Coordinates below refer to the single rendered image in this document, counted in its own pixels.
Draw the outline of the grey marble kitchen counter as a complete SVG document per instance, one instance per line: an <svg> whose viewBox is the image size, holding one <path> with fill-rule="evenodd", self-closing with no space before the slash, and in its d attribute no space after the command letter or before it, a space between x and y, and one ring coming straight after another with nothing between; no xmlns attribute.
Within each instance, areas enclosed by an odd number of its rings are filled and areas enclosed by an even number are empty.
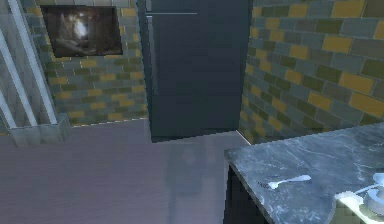
<svg viewBox="0 0 384 224"><path fill-rule="evenodd" d="M224 151L223 224L327 224L334 196L384 172L384 122ZM268 182L310 175L311 180Z"/></svg>

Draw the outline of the white sink tap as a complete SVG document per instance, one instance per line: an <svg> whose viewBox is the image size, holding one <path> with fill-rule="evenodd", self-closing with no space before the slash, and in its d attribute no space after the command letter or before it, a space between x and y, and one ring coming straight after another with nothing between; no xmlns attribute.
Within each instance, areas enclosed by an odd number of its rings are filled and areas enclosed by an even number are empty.
<svg viewBox="0 0 384 224"><path fill-rule="evenodd" d="M364 193L359 210L365 216L384 219L384 173L375 173L373 181L373 185L355 191L356 195Z"/></svg>

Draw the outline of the white framed window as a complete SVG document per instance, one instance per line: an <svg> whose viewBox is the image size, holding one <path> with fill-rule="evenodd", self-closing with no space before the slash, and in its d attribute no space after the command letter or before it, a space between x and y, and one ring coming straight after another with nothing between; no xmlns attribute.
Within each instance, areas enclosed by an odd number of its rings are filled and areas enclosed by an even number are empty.
<svg viewBox="0 0 384 224"><path fill-rule="evenodd" d="M20 0L0 0L0 118L17 147L61 143L71 129L54 108Z"/></svg>

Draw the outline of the dark grey fridge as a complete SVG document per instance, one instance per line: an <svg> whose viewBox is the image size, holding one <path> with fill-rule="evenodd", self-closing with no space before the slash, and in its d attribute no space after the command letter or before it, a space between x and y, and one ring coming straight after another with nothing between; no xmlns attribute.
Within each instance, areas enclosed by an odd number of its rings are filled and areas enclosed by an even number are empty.
<svg viewBox="0 0 384 224"><path fill-rule="evenodd" d="M253 0L136 0L154 142L238 127ZM158 95L147 15L153 16Z"/></svg>

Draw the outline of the dark framed wall picture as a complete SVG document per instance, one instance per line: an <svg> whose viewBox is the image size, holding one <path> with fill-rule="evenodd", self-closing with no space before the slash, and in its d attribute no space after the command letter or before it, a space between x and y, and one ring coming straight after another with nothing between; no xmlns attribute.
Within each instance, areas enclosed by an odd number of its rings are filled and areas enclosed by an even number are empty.
<svg viewBox="0 0 384 224"><path fill-rule="evenodd" d="M41 11L56 58L123 54L115 7L42 5Z"/></svg>

